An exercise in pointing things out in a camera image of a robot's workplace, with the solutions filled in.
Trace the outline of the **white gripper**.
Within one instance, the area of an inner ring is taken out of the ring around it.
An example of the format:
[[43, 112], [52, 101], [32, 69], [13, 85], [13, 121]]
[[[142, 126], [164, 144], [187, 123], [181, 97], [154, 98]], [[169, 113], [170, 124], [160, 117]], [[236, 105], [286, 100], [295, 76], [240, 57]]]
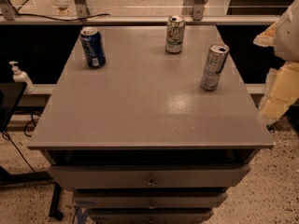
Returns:
[[274, 47], [275, 54], [285, 60], [279, 69], [271, 68], [266, 76], [258, 118], [264, 125], [278, 121], [299, 99], [299, 0], [294, 0], [280, 16], [257, 35], [253, 44]]

